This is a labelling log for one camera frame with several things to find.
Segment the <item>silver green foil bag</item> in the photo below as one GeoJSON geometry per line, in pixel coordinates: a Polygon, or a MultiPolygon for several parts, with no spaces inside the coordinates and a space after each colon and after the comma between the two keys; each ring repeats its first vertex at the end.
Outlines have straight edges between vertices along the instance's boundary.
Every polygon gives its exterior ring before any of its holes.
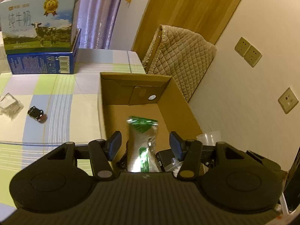
{"type": "Polygon", "coordinates": [[[160,172],[156,158],[158,121],[130,116],[128,124],[127,171],[136,173],[160,172]]]}

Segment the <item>small black toy car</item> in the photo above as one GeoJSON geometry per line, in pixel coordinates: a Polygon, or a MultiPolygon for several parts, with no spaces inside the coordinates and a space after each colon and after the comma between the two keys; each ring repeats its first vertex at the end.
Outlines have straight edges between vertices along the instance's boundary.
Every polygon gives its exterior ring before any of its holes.
{"type": "Polygon", "coordinates": [[[44,111],[35,106],[30,107],[27,111],[27,114],[39,123],[44,123],[47,119],[47,115],[44,113],[44,111]]]}

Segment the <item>clear plastic packaged square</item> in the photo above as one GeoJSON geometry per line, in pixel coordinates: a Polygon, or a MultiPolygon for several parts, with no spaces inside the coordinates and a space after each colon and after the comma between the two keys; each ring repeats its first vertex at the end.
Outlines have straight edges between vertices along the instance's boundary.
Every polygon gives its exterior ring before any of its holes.
{"type": "Polygon", "coordinates": [[[1,115],[13,120],[23,109],[23,104],[8,92],[1,98],[0,109],[1,115]]]}

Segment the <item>black small box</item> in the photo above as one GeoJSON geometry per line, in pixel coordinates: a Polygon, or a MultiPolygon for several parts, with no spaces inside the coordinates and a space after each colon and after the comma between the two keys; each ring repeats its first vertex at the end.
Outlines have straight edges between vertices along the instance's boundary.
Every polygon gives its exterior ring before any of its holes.
{"type": "Polygon", "coordinates": [[[158,151],[156,158],[162,172],[165,172],[164,167],[171,163],[172,158],[176,158],[171,149],[158,151]]]}

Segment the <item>open cardboard box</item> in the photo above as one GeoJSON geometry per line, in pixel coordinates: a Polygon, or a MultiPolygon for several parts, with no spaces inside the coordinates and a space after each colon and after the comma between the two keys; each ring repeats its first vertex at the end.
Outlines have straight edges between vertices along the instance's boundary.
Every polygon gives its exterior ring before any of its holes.
{"type": "Polygon", "coordinates": [[[158,121],[156,151],[170,148],[172,131],[184,140],[202,134],[188,102],[170,76],[102,72],[98,106],[103,138],[109,138],[115,131],[122,135],[115,162],[126,151],[130,116],[158,121]]]}

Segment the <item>checked tablecloth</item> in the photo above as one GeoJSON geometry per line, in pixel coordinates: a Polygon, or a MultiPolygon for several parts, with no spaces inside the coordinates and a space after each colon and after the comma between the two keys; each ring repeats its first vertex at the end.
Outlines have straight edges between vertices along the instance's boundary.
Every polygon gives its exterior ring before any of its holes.
{"type": "Polygon", "coordinates": [[[23,104],[13,120],[1,116],[1,219],[15,211],[9,184],[17,172],[62,143],[86,144],[102,136],[102,72],[143,73],[143,68],[133,51],[80,49],[73,75],[1,74],[1,95],[9,92],[23,104]],[[44,123],[27,114],[32,106],[47,115],[44,123]]]}

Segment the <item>quilted beige chair cover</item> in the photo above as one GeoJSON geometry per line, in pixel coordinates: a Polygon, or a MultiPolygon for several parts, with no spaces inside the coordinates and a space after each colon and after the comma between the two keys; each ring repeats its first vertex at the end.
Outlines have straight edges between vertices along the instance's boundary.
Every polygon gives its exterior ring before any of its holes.
{"type": "Polygon", "coordinates": [[[171,76],[189,101],[217,52],[214,44],[185,28],[160,25],[142,60],[148,74],[171,76]]]}

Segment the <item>blue flat box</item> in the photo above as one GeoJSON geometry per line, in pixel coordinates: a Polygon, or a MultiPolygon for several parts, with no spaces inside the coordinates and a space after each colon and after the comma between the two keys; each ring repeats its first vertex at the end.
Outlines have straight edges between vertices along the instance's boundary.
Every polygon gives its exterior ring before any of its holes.
{"type": "Polygon", "coordinates": [[[81,29],[76,31],[75,41],[70,52],[34,52],[10,54],[8,64],[14,75],[19,74],[73,74],[75,70],[81,29]]]}

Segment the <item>white beige product box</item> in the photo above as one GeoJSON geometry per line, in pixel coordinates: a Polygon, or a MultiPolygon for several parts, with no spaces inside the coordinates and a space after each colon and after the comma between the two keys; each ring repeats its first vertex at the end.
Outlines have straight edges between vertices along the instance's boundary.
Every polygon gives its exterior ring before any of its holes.
{"type": "Polygon", "coordinates": [[[10,73],[11,69],[8,64],[7,55],[4,48],[3,34],[0,31],[0,73],[10,73]]]}

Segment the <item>pure milk carton box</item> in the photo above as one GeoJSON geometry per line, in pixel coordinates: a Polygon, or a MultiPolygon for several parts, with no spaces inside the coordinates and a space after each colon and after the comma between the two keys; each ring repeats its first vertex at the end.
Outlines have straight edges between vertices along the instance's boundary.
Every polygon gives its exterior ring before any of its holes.
{"type": "Polygon", "coordinates": [[[4,0],[6,54],[68,52],[76,36],[80,0],[4,0]]]}

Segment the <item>wooden door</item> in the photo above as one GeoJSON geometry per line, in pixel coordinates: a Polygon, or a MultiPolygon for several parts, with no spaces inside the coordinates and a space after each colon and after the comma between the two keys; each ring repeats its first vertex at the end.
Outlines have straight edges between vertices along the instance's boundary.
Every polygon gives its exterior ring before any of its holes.
{"type": "Polygon", "coordinates": [[[148,0],[132,51],[143,59],[159,25],[189,29],[215,44],[241,0],[148,0]]]}

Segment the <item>pink curtain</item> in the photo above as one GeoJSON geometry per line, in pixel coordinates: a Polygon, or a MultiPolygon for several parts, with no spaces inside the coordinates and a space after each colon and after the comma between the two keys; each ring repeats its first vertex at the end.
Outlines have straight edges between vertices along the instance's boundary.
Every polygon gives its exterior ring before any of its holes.
{"type": "Polygon", "coordinates": [[[121,0],[81,0],[77,25],[81,28],[82,48],[109,48],[120,3],[121,0]]]}

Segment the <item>lower wall socket plate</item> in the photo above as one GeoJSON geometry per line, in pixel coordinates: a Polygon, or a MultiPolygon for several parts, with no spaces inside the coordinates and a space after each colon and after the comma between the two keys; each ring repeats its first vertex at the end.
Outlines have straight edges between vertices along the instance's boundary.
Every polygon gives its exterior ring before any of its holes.
{"type": "Polygon", "coordinates": [[[299,100],[297,99],[292,89],[289,87],[278,98],[278,103],[280,104],[284,113],[288,114],[299,103],[299,100]]]}

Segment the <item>wall socket plate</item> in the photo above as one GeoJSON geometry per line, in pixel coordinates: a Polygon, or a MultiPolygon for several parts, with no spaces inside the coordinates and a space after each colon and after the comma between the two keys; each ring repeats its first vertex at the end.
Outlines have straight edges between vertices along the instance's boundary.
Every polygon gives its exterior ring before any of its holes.
{"type": "Polygon", "coordinates": [[[284,113],[288,114],[299,103],[299,100],[297,99],[292,89],[289,87],[278,98],[278,103],[280,104],[284,113]]]}
{"type": "Polygon", "coordinates": [[[239,39],[239,41],[237,42],[234,50],[242,57],[244,57],[247,53],[247,51],[249,50],[249,48],[251,47],[251,44],[244,39],[243,37],[241,37],[239,39]]]}
{"type": "Polygon", "coordinates": [[[262,54],[254,47],[250,46],[249,50],[244,56],[244,60],[253,68],[261,59],[262,54]]]}

